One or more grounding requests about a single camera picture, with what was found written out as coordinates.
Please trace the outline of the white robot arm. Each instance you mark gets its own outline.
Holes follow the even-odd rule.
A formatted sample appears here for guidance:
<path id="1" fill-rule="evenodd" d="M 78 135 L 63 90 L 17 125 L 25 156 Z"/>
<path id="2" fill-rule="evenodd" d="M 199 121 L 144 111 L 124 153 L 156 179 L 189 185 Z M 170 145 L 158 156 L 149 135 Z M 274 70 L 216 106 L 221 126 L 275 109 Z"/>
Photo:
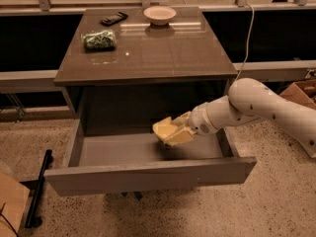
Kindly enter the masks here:
<path id="1" fill-rule="evenodd" d="M 311 158 L 316 154 L 316 111 L 288 101 L 263 83 L 243 78 L 228 93 L 170 121 L 173 131 L 163 142 L 177 145 L 192 141 L 196 134 L 210 135 L 226 126 L 239 126 L 266 119 L 296 139 Z"/>

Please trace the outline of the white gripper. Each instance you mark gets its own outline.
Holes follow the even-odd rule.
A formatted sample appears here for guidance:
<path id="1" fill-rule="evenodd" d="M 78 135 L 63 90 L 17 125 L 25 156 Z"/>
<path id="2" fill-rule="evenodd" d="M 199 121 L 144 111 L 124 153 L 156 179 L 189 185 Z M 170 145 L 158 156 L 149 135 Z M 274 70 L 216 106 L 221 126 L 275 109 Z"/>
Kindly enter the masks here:
<path id="1" fill-rule="evenodd" d="M 165 138 L 165 144 L 175 146 L 190 142 L 198 135 L 214 134 L 214 127 L 207 115 L 207 103 L 203 103 L 172 120 L 172 124 L 178 127 L 172 130 Z"/>

